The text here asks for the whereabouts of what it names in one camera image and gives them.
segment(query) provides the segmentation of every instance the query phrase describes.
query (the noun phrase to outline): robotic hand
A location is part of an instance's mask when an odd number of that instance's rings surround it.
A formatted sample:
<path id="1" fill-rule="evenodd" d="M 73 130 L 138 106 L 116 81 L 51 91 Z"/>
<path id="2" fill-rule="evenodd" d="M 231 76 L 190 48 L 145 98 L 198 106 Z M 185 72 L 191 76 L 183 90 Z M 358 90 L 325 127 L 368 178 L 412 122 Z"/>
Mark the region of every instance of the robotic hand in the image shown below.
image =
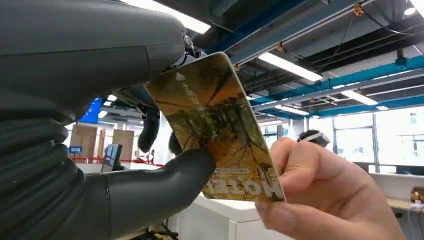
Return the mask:
<path id="1" fill-rule="evenodd" d="M 0 0 L 0 20 L 0 239 L 118 239 L 192 203 L 216 167 L 206 151 L 84 174 L 61 144 L 95 97 L 141 89 L 184 56 L 181 23 L 107 0 Z"/>
<path id="2" fill-rule="evenodd" d="M 168 69 L 180 67 L 206 56 L 206 53 L 194 49 L 193 42 L 188 36 L 184 36 L 183 39 L 185 54 L 177 62 L 168 67 Z M 151 149 L 156 137 L 158 136 L 159 108 L 156 106 L 153 99 L 142 85 L 117 90 L 113 92 L 113 94 L 117 96 L 119 100 L 136 106 L 137 109 L 141 112 L 144 128 L 138 137 L 138 147 L 144 153 L 147 153 Z M 173 152 L 175 155 L 182 153 L 180 144 L 174 134 L 172 134 L 169 138 L 168 145 L 171 152 Z"/>

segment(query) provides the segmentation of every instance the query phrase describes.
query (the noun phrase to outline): person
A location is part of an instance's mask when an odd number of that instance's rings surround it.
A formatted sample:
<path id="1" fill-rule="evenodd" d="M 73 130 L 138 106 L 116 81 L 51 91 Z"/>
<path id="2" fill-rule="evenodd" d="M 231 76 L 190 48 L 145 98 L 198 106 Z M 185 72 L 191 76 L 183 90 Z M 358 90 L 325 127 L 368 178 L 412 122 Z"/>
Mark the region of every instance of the person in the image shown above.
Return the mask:
<path id="1" fill-rule="evenodd" d="M 313 129 L 302 132 L 297 139 L 297 142 L 300 141 L 311 142 L 323 148 L 327 147 L 327 145 L 330 143 L 329 138 L 323 132 Z"/>
<path id="2" fill-rule="evenodd" d="M 373 179 L 307 141 L 280 138 L 271 156 L 286 202 L 257 202 L 267 229 L 296 240 L 405 240 Z"/>

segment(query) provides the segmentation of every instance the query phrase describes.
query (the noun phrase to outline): gold card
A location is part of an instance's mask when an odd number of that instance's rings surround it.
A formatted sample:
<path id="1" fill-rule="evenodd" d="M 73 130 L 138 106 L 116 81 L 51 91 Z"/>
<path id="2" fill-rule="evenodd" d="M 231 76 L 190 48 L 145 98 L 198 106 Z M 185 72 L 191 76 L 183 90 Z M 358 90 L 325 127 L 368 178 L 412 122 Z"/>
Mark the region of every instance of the gold card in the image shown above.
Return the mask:
<path id="1" fill-rule="evenodd" d="M 267 144 L 227 55 L 198 59 L 144 86 L 183 151 L 206 148 L 215 159 L 205 197 L 285 201 Z"/>

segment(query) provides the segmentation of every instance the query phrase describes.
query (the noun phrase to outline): computer monitor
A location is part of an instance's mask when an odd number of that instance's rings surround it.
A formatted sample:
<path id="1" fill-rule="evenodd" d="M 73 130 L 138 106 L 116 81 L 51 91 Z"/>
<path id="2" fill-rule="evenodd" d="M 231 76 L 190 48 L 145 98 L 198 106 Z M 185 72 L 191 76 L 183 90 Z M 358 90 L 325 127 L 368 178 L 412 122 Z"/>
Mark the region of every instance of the computer monitor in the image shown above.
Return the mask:
<path id="1" fill-rule="evenodd" d="M 112 172 L 118 169 L 119 160 L 121 157 L 122 145 L 109 144 L 104 150 L 103 165 L 101 173 Z"/>

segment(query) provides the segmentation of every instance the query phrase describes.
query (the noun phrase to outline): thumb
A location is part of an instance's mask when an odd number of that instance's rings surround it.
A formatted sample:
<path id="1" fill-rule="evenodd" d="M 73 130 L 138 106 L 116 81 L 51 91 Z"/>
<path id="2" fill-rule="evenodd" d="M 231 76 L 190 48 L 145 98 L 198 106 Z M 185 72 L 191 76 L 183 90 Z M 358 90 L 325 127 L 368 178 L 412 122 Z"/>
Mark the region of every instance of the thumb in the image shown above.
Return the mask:
<path id="1" fill-rule="evenodd" d="M 257 203 L 267 229 L 296 240 L 347 240 L 355 235 L 352 223 L 306 205 Z"/>

